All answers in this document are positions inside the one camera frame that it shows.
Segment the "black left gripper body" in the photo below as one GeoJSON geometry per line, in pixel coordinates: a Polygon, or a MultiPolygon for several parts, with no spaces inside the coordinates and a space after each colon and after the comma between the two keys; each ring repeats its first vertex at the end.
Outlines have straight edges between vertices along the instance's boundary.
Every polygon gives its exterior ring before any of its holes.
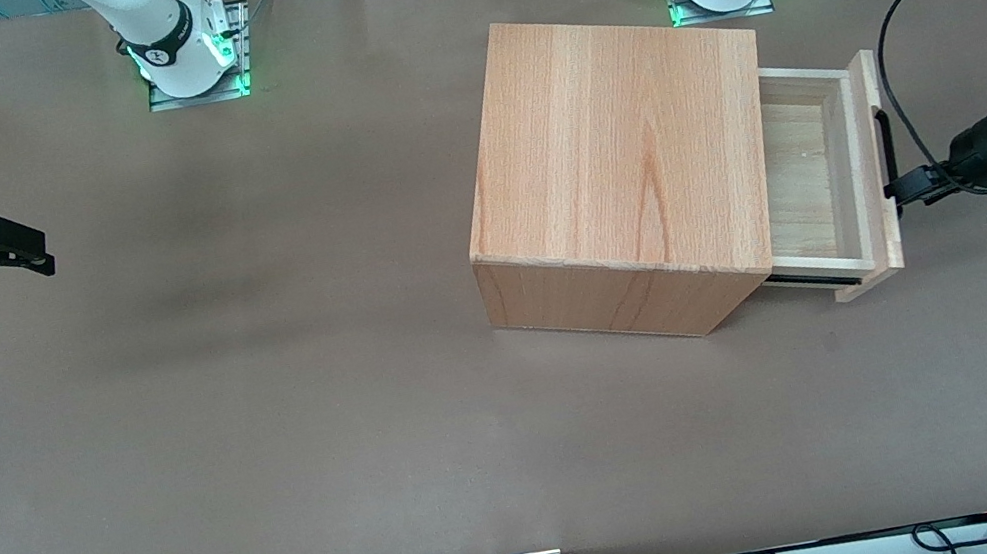
{"type": "Polygon", "coordinates": [[[944,163],[957,189],[987,195],[987,116],[952,137],[944,163]]]}

